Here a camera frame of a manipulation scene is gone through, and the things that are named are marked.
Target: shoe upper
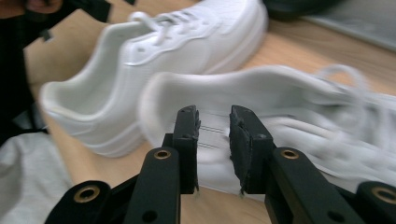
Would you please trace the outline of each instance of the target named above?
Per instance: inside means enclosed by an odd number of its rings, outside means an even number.
[[[127,23],[105,30],[102,39],[117,44],[99,41],[100,56],[81,73],[41,92],[44,110],[102,155],[131,147],[136,100],[153,74],[233,71],[262,42],[266,11],[259,0],[205,0],[156,18],[136,12]]]
[[[355,86],[327,80],[342,71]],[[142,130],[154,146],[173,131],[177,110],[196,105],[200,185],[238,194],[229,149],[232,105],[255,112],[278,147],[301,150],[332,183],[355,191],[362,181],[396,186],[396,99],[367,90],[362,75],[336,65],[317,77],[285,66],[218,76],[159,74],[139,101]]]

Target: shoelace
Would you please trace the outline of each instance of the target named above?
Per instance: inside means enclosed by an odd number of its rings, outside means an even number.
[[[203,20],[200,22],[201,19],[188,10],[163,13],[156,18],[151,18],[144,12],[135,12],[130,16],[129,21],[141,21],[153,31],[159,32],[155,43],[156,46],[161,45],[165,39],[170,38],[167,34],[172,26],[179,25],[180,31],[178,33],[183,35],[189,30],[197,29],[200,24],[208,25],[208,21]]]
[[[332,154],[333,146],[338,145],[341,142],[347,141],[349,136],[358,138],[361,129],[365,126],[367,122],[368,112],[367,109],[370,106],[376,114],[377,125],[375,126],[375,135],[372,144],[364,144],[365,147],[375,150],[377,152],[377,157],[373,158],[373,163],[375,161],[381,161],[386,157],[387,152],[392,151],[391,136],[390,136],[390,112],[384,106],[384,103],[378,98],[374,97],[372,94],[368,94],[368,87],[364,76],[356,69],[336,64],[326,67],[318,72],[318,77],[327,81],[328,77],[333,76],[339,72],[343,72],[351,77],[354,82],[354,87],[342,89],[342,91],[347,91],[347,94],[352,98],[353,114],[358,118],[357,122],[353,127],[351,127],[349,133],[344,130],[326,130],[315,125],[299,121],[297,119],[291,119],[286,117],[271,118],[266,120],[267,126],[287,126],[293,129],[301,130],[303,132],[316,134],[328,139],[328,143],[325,144],[325,148],[322,150],[326,153]]]

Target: black object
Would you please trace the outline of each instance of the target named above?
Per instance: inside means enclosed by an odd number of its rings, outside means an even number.
[[[233,105],[230,120],[232,160],[241,190],[266,194],[273,223],[396,223],[396,188],[365,182],[356,194],[339,189],[304,153],[276,147],[253,111]],[[180,193],[193,193],[197,184],[199,125],[195,106],[182,108],[174,133],[167,133],[163,146],[147,154],[139,175],[114,189],[100,181],[71,188],[46,223],[179,223]]]
[[[27,80],[23,49],[40,36],[49,39],[48,29],[78,8],[105,22],[110,7],[105,0],[64,0],[55,13],[26,11],[23,16],[0,20],[0,146],[9,137],[23,133],[12,120],[23,111],[29,112],[35,101]]]
[[[319,12],[342,0],[262,0],[270,18],[290,21]]]

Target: white cloth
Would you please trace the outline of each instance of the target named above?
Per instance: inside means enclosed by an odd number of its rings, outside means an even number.
[[[0,148],[0,223],[44,223],[72,187],[50,135],[27,133]]]

